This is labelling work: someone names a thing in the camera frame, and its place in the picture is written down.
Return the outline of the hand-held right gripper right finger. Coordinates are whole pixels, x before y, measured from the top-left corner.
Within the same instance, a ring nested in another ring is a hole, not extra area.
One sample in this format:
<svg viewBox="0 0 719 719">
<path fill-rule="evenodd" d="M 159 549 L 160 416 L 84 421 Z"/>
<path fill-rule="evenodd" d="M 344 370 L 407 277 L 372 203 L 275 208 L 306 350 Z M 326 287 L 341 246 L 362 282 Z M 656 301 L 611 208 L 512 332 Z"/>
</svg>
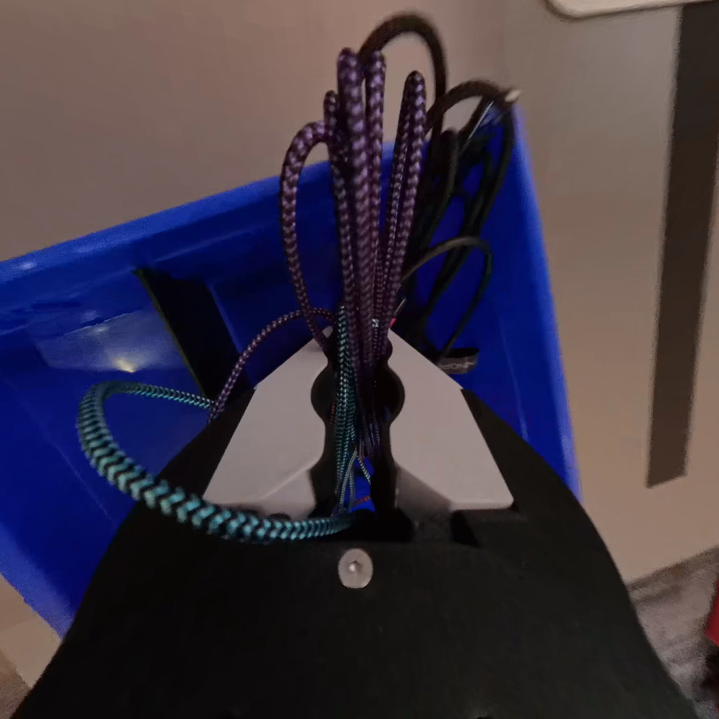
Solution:
<svg viewBox="0 0 719 719">
<path fill-rule="evenodd" d="M 513 496 L 460 385 L 393 331 L 378 367 L 378 510 L 505 510 Z"/>
</svg>

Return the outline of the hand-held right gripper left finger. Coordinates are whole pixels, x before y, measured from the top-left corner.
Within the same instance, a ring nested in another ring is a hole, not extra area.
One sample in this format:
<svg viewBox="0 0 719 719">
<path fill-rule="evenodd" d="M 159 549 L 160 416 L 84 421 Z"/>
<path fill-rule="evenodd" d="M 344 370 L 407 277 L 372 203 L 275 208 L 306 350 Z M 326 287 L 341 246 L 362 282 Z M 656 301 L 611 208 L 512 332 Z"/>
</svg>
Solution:
<svg viewBox="0 0 719 719">
<path fill-rule="evenodd" d="M 203 498 L 262 516 L 310 516 L 332 496 L 334 448 L 315 384 L 331 371 L 311 339 L 261 380 Z"/>
</svg>

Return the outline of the blue plastic storage bin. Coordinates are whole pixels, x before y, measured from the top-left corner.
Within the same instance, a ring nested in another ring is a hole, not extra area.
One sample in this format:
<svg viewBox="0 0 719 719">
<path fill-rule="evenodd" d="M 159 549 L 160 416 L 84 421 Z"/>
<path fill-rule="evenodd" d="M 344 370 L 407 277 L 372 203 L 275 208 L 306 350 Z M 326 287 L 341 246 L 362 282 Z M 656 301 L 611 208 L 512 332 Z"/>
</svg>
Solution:
<svg viewBox="0 0 719 719">
<path fill-rule="evenodd" d="M 458 341 L 458 379 L 581 498 L 541 214 L 524 118 L 482 238 L 492 276 Z M 63 635 L 132 502 L 91 468 L 76 417 L 95 383 L 196 392 L 137 270 L 205 285 L 234 355 L 296 307 L 277 177 L 1 263 L 1 572 Z"/>
</svg>

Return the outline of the black bin divider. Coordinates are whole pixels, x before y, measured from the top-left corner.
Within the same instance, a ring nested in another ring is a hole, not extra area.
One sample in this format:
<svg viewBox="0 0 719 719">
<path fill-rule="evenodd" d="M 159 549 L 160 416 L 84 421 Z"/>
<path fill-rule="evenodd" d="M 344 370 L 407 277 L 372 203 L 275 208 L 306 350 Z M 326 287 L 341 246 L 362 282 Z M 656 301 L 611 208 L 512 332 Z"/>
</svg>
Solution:
<svg viewBox="0 0 719 719">
<path fill-rule="evenodd" d="M 206 284 L 168 273 L 135 270 L 176 350 L 205 397 L 214 400 L 239 357 L 230 331 Z"/>
</svg>

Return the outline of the white stand base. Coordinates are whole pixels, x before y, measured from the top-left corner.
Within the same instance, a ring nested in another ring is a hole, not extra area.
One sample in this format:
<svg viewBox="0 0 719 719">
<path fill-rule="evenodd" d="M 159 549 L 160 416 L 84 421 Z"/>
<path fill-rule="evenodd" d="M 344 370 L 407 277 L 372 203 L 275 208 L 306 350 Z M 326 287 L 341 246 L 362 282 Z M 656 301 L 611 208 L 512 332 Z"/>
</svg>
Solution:
<svg viewBox="0 0 719 719">
<path fill-rule="evenodd" d="M 582 20 L 627 13 L 654 12 L 694 1 L 544 1 L 563 19 Z"/>
</svg>

